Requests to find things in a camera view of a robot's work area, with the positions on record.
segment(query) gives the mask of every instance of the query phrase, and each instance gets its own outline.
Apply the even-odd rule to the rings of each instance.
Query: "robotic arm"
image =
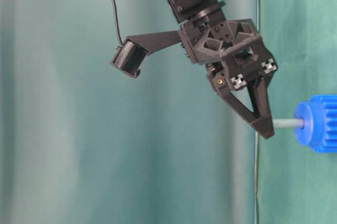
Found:
[[[192,63],[205,65],[212,89],[264,138],[274,135],[267,87],[278,66],[252,20],[227,21],[218,0],[167,0],[178,31],[128,36],[111,64],[137,78],[148,55],[182,43]],[[233,94],[247,88],[250,111]]]

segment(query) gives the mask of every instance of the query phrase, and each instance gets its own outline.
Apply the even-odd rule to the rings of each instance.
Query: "gray rod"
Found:
[[[304,128],[304,121],[302,119],[287,119],[287,120],[273,120],[274,128]]]

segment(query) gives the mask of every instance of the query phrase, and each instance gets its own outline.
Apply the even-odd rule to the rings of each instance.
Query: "wire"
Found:
[[[259,139],[260,135],[255,132],[255,155],[254,155],[254,224],[259,224],[259,205],[257,201],[257,189],[258,189],[258,173],[259,173]]]
[[[113,6],[113,11],[114,11],[114,17],[115,17],[115,30],[116,30],[116,35],[118,38],[118,42],[120,46],[124,46],[121,34],[120,34],[120,25],[118,23],[118,15],[117,15],[117,6],[116,6],[116,0],[111,0],[112,6]]]
[[[261,31],[261,0],[257,0],[257,30]]]

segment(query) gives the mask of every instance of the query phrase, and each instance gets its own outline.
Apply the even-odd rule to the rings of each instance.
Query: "blue gear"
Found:
[[[316,153],[337,153],[337,95],[314,95],[300,103],[294,117],[304,120],[295,129],[298,142]]]

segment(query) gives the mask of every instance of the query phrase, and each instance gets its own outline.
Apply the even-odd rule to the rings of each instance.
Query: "green curtain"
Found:
[[[313,94],[337,94],[337,0],[261,0],[261,32],[280,70],[269,88],[275,118]],[[337,155],[315,154],[289,130],[261,141],[260,223],[336,223]]]
[[[117,6],[122,36],[178,29],[165,0]],[[109,65],[110,0],[0,7],[0,223],[253,222],[253,132],[179,45],[133,80]]]

